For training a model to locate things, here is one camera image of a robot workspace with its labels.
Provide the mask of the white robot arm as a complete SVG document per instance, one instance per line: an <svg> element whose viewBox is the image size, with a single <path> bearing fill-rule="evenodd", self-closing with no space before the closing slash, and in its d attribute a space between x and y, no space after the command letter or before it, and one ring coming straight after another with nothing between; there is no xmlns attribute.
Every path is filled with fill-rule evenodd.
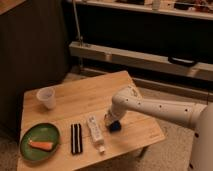
<svg viewBox="0 0 213 171"><path fill-rule="evenodd" d="M135 111L192 129L194 138L188 171L213 171L213 103L153 100L142 98L131 85L112 96L112 103L104 117L111 128L127 111Z"/></svg>

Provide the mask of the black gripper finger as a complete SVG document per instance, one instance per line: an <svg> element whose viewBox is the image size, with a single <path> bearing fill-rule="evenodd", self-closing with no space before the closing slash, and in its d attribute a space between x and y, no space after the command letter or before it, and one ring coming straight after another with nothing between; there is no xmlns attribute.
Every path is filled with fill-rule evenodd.
<svg viewBox="0 0 213 171"><path fill-rule="evenodd" d="M110 132L115 132L115 131L120 131L120 130L121 130L121 124L119 121L115 121L109 125Z"/></svg>

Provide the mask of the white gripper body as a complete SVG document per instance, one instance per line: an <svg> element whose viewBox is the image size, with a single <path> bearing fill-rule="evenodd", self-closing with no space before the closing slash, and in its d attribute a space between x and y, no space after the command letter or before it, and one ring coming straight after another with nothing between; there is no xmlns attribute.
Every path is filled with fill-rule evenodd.
<svg viewBox="0 0 213 171"><path fill-rule="evenodd" d="M124 117L126 113L125 109L121 109L119 107L111 106L107 113L104 116L105 126L109 128L109 125L115 121L119 121Z"/></svg>

